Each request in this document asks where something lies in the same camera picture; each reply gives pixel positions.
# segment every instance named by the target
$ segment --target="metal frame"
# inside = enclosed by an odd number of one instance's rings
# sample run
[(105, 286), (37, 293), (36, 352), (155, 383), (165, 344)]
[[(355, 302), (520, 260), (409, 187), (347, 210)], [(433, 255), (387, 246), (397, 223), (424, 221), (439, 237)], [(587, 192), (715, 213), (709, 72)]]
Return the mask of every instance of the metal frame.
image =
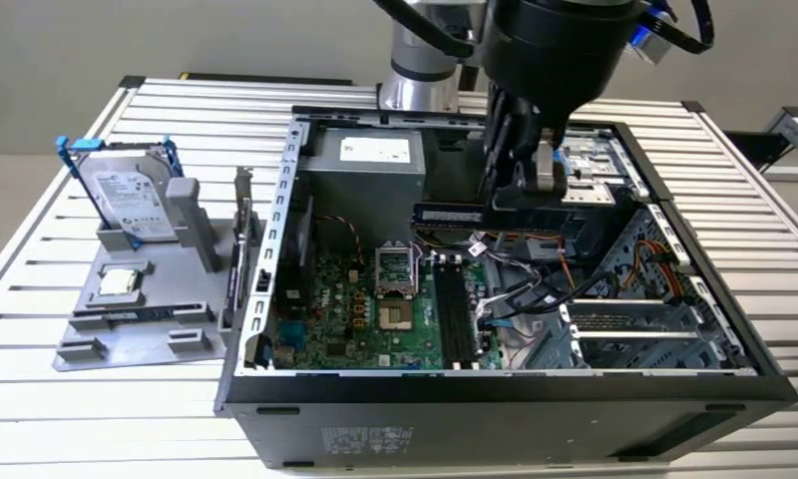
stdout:
[[(296, 163), (300, 151), (316, 138), (319, 127), (347, 127), (368, 125), (387, 130), (444, 128), (479, 130), (479, 116), (456, 116), (443, 114), (407, 114), (405, 112), (356, 111), (332, 109), (301, 109), (291, 123), (288, 143), (284, 148), (281, 183), (276, 196), (273, 218), (268, 225), (267, 239), (275, 235), (276, 240), (285, 234), (288, 204), (293, 194), (296, 179)], [(624, 124), (603, 124), (600, 122), (575, 121), (575, 127), (604, 128), (611, 130), (620, 140), (613, 148), (627, 150), (628, 155), (619, 154), (619, 159), (629, 159), (628, 171), (637, 186), (635, 194), (640, 198), (665, 195), (665, 184), (636, 142), (627, 141), (629, 129)], [(603, 441), (583, 438), (592, 446), (588, 450), (573, 452), (576, 460), (601, 462), (615, 461), (668, 461), (711, 442), (717, 435), (724, 435), (744, 427), (765, 415), (781, 410), (797, 401), (797, 394), (783, 375), (775, 359), (768, 353), (741, 308), (733, 302), (733, 295), (713, 270), (696, 236), (688, 231), (688, 225), (677, 212), (673, 202), (660, 200), (651, 214), (657, 216), (661, 229), (677, 233), (679, 242), (691, 258), (691, 267), (703, 275), (701, 288), (697, 293), (707, 301), (707, 307), (719, 323), (715, 327), (727, 333), (728, 342), (745, 349), (737, 357), (743, 362), (739, 368), (697, 369), (639, 369), (616, 370), (609, 374), (604, 369), (529, 369), (529, 370), (437, 370), (408, 372), (401, 370), (296, 370), (269, 369), (272, 354), (269, 339), (275, 334), (273, 293), (279, 263), (279, 249), (271, 244), (263, 248), (259, 260), (259, 277), (253, 290), (256, 296), (249, 303), (248, 311), (255, 311), (255, 318), (247, 318), (247, 324), (237, 330), (240, 351), (228, 360), (237, 361), (236, 366), (227, 367), (221, 378), (219, 407), (235, 413), (237, 420), (251, 438), (259, 453), (273, 467), (295, 467), (315, 464), (321, 467), (335, 466), (379, 466), (396, 461), (379, 451), (367, 450), (357, 454), (335, 455), (333, 447), (327, 442), (325, 449), (313, 437), (327, 434), (327, 430), (341, 428), (379, 429), (379, 424), (389, 417), (392, 424), (415, 430), (415, 448), (407, 453), (405, 462), (413, 466), (449, 465), (459, 458), (472, 456), (469, 461), (480, 465), (501, 464), (511, 458), (523, 463), (559, 461), (569, 462), (567, 447), (563, 443), (573, 435), (564, 424), (579, 424), (584, 418), (580, 404), (603, 404), (596, 413), (596, 436)], [(567, 337), (557, 337), (556, 342)], [(548, 427), (545, 440), (533, 442), (533, 431), (523, 426), (509, 424), (511, 412), (505, 411), (515, 403), (523, 407), (536, 408), (536, 414), (545, 416)], [(443, 406), (461, 405), (463, 414), (453, 414), (435, 419)], [(555, 418), (545, 414), (545, 408), (556, 406)], [(364, 416), (348, 415), (345, 411), (360, 408)], [(616, 427), (611, 419), (617, 416), (640, 416), (641, 410), (652, 410), (652, 419), (643, 418), (643, 430), (636, 436), (623, 431), (620, 442), (609, 439), (616, 436)], [(485, 417), (488, 433), (504, 439), (508, 446), (488, 447), (487, 457), (483, 455), (484, 445), (467, 447), (456, 451), (453, 448), (436, 446), (451, 436), (464, 431), (465, 423), (473, 417)], [(423, 424), (420, 417), (432, 416)], [(688, 417), (697, 417), (699, 422), (689, 424)], [(425, 453), (421, 445), (437, 451), (436, 457)], [(551, 458), (544, 460), (537, 455), (543, 450)]]
[[(224, 188), (233, 187), (219, 183), (228, 176), (220, 173), (251, 166), (256, 169), (256, 211), (268, 217), (293, 104), (347, 108), (376, 104), (372, 88), (343, 86), (149, 79), (129, 91), (131, 100), (124, 102), (129, 92), (120, 90), (96, 122), (93, 130), (103, 128), (107, 134), (91, 136), (159, 141), (172, 134), (187, 172), (205, 182), (203, 200), (209, 201), (203, 207), (211, 216), (215, 212), (228, 216), (233, 211), (233, 204), (217, 200), (228, 197)], [(467, 113), (483, 114), (484, 94), (463, 93), (460, 106)], [(739, 159), (719, 148), (680, 103), (604, 99), (585, 105), (573, 118), (629, 125), (716, 270), (798, 389), (798, 237), (769, 203), (773, 192), (749, 185)], [(0, 465), (0, 474), (267, 474), (243, 433), (212, 418), (216, 393), (208, 382), (219, 378), (221, 364), (69, 375), (51, 369), (49, 348), (61, 337), (64, 315), (97, 250), (91, 240), (93, 212), (88, 202), (69, 198), (77, 190), (71, 184), (63, 188), (65, 178), (63, 174), (48, 188), (0, 256), (0, 464), (12, 464)], [(741, 230), (745, 223), (737, 215), (755, 213), (769, 223)], [(783, 258), (783, 252), (792, 255)], [(65, 290), (29, 287), (41, 284)], [(52, 438), (60, 434), (68, 442), (55, 445)], [(112, 442), (116, 437), (128, 442)], [(65, 447), (72, 440), (81, 447)], [(693, 475), (699, 479), (798, 479), (798, 405), (671, 464), (587, 465), (567, 471), (545, 465), (412, 471), (399, 467), (315, 471), (313, 475), (481, 478), (508, 474), (528, 478), (635, 473), (665, 479)]]

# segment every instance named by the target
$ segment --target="aluminum extrusion table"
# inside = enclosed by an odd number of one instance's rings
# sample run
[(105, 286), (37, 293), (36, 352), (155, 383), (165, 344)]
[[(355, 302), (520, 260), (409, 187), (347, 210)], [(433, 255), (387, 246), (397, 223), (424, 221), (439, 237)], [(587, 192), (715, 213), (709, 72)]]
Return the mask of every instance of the aluminum extrusion table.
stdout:
[[(132, 79), (88, 136), (172, 134), (213, 218), (235, 210), (236, 166), (255, 168), (263, 217), (291, 106), (373, 108), (373, 88)], [(483, 113), (484, 94), (461, 108)], [(748, 317), (798, 389), (798, 219), (692, 104), (600, 100), (576, 119), (625, 122)], [(236, 421), (213, 416), (221, 361), (59, 373), (53, 344), (97, 250), (97, 220), (63, 170), (0, 254), (0, 477), (267, 477)], [(668, 466), (315, 471), (375, 477), (611, 473), (798, 478), (798, 404)]]

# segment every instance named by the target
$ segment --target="cable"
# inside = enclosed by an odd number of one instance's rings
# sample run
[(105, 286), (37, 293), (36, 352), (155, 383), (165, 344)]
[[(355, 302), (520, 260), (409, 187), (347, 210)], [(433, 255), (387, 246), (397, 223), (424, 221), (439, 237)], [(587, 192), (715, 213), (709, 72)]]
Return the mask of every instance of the cable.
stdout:
[(427, 43), (443, 51), (445, 55), (468, 58), (473, 55), (473, 45), (444, 32), (419, 14), (404, 0), (373, 0), (391, 18), (411, 30)]
[(352, 223), (349, 223), (349, 220), (347, 220), (344, 217), (317, 217), (317, 221), (340, 222), (344, 225), (347, 225), (347, 227), (349, 227), (349, 231), (356, 237), (356, 247), (359, 248), (359, 263), (364, 265), (364, 247), (361, 246), (361, 236), (359, 235), (359, 230), (356, 230), (356, 226)]
[(713, 15), (709, 11), (708, 0), (692, 0), (692, 8), (697, 20), (699, 34), (701, 36), (700, 41), (692, 38), (689, 34), (672, 24), (667, 23), (663, 19), (655, 17), (649, 10), (641, 14), (639, 23), (663, 39), (668, 40), (672, 45), (687, 52), (699, 55), (713, 48), (716, 42), (716, 29), (713, 26)]
[(516, 317), (520, 314), (547, 314), (549, 312), (553, 312), (559, 309), (559, 307), (567, 301), (569, 301), (571, 299), (573, 299), (576, 297), (583, 296), (585, 294), (585, 292), (589, 289), (592, 289), (592, 287), (604, 280), (609, 281), (609, 283), (612, 285), (612, 288), (609, 289), (609, 297), (617, 297), (619, 290), (620, 290), (617, 274), (615, 274), (611, 271), (601, 271), (601, 272), (597, 272), (588, 279), (588, 281), (579, 286), (577, 289), (571, 291), (567, 295), (559, 297), (553, 302), (549, 302), (548, 304), (544, 304), (541, 306), (532, 306), (532, 307), (524, 306), (524, 307), (516, 308), (513, 312), (511, 312), (505, 316), (497, 317), (495, 319), (509, 319), (512, 317)]
[[(637, 278), (637, 273), (641, 268), (641, 247), (647, 246), (651, 249), (651, 252), (657, 254), (660, 252), (671, 252), (671, 250), (657, 241), (649, 239), (640, 239), (636, 243), (636, 248), (633, 249), (633, 268), (629, 271), (629, 275), (627, 276), (627, 280), (624, 281), (623, 287), (628, 288), (633, 281)], [(668, 283), (668, 290), (671, 293), (680, 297), (683, 295), (683, 286), (680, 285), (680, 281), (677, 281), (677, 277), (675, 276), (668, 265), (663, 263), (657, 263), (657, 267), (660, 268), (660, 273), (663, 277), (665, 277), (665, 282)]]
[(524, 346), (521, 346), (517, 351), (515, 352), (515, 354), (511, 356), (511, 358), (508, 359), (508, 369), (511, 369), (511, 364), (515, 362), (515, 360), (517, 359), (517, 357), (520, 356), (520, 353), (528, 348), (531, 347), (533, 344), (536, 344), (539, 342), (539, 340), (541, 339), (541, 336), (536, 336), (535, 339), (528, 342)]
[[(665, 246), (665, 244), (655, 240), (649, 240), (648, 242), (653, 244), (663, 252), (671, 254), (671, 249)], [(663, 273), (663, 276), (665, 276), (665, 281), (668, 281), (672, 294), (677, 297), (683, 296), (683, 285), (680, 284), (677, 275), (671, 270), (668, 263), (660, 263), (660, 272)]]
[(571, 275), (571, 268), (568, 267), (568, 260), (564, 258), (564, 238), (559, 237), (559, 261), (561, 261), (561, 270), (564, 271), (564, 275), (568, 278), (568, 284), (571, 284), (571, 289), (576, 289), (576, 284), (573, 283), (573, 276)]

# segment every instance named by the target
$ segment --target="metal chassis frame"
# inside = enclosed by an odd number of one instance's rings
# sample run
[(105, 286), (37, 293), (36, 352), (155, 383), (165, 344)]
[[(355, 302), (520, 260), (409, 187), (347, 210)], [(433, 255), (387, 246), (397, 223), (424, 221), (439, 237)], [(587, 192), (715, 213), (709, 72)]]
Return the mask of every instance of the metal chassis frame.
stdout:
[[(733, 294), (729, 292), (721, 276), (716, 272), (713, 264), (697, 242), (695, 232), (677, 211), (673, 204), (673, 196), (665, 188), (652, 164), (639, 147), (629, 129), (624, 124), (597, 123), (595, 125), (611, 126), (616, 131), (624, 148), (628, 150), (639, 173), (651, 186), (651, 192), (672, 227), (687, 247), (693, 266), (701, 277), (709, 284), (716, 300), (721, 304), (729, 320), (736, 327), (739, 337), (748, 348), (751, 357), (760, 368), (756, 377), (736, 377), (727, 375), (681, 376), (663, 375), (661, 372), (652, 376), (636, 374), (603, 375), (599, 376), (589, 371), (583, 375), (571, 374), (511, 374), (511, 377), (479, 377), (481, 371), (451, 371), (449, 376), (432, 376), (431, 374), (407, 374), (403, 376), (375, 376), (372, 374), (339, 375), (336, 371), (325, 374), (308, 371), (307, 374), (296, 376), (291, 374), (252, 374), (243, 367), (247, 357), (255, 354), (255, 345), (251, 338), (260, 337), (256, 333), (265, 330), (271, 313), (272, 294), (275, 285), (275, 274), (267, 282), (265, 273), (275, 271), (279, 258), (275, 251), (280, 250), (281, 236), (284, 233), (287, 217), (287, 201), (292, 193), (293, 181), (296, 179), (296, 165), (303, 148), (308, 147), (313, 139), (311, 135), (309, 121), (333, 122), (333, 126), (351, 126), (364, 116), (367, 111), (343, 111), (336, 109), (305, 109), (296, 110), (299, 117), (291, 123), (288, 134), (288, 146), (284, 150), (281, 163), (283, 174), (279, 182), (277, 200), (272, 217), (269, 218), (264, 249), (257, 266), (256, 277), (264, 277), (264, 282), (253, 292), (248, 311), (256, 315), (245, 319), (243, 329), (237, 334), (247, 333), (240, 337), (239, 347), (229, 347), (225, 361), (225, 369), (220, 381), (220, 392), (217, 396), (217, 410), (220, 413), (233, 413), (244, 427), (249, 418), (259, 419), (261, 411), (265, 414), (299, 415), (300, 408), (308, 404), (369, 404), (379, 406), (383, 403), (497, 403), (497, 402), (547, 402), (547, 401), (604, 401), (631, 403), (633, 401), (667, 401), (683, 400), (697, 410), (727, 410), (733, 411), (732, 419), (713, 425), (692, 437), (681, 439), (673, 447), (664, 449), (659, 454), (645, 457), (639, 451), (621, 451), (619, 460), (651, 460), (664, 461), (696, 450), (717, 437), (739, 429), (745, 424), (765, 417), (765, 415), (783, 409), (798, 400), (798, 395), (789, 383), (787, 376), (775, 363), (763, 340), (751, 325), (743, 308), (737, 304)], [(311, 114), (311, 119), (303, 118), (301, 114)], [(420, 118), (416, 114), (391, 114), (392, 117), (412, 118), (407, 127), (420, 126)], [(383, 124), (387, 124), (388, 114), (383, 114)], [(445, 124), (463, 120), (464, 123), (481, 125), (481, 117), (456, 117), (453, 115), (437, 115)], [(592, 124), (592, 122), (575, 122), (576, 124)]]

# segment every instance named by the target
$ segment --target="blue latch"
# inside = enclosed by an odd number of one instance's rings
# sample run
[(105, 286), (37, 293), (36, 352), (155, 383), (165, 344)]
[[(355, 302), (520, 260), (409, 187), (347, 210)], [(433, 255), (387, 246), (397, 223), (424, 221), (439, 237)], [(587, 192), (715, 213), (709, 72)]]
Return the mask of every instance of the blue latch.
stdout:
[(107, 144), (100, 138), (79, 138), (71, 146), (72, 152), (100, 152)]
[(172, 173), (175, 173), (176, 177), (181, 177), (184, 175), (184, 167), (181, 166), (181, 159), (177, 156), (177, 145), (175, 145), (169, 135), (163, 137), (163, 148), (165, 148), (165, 154), (169, 157)]

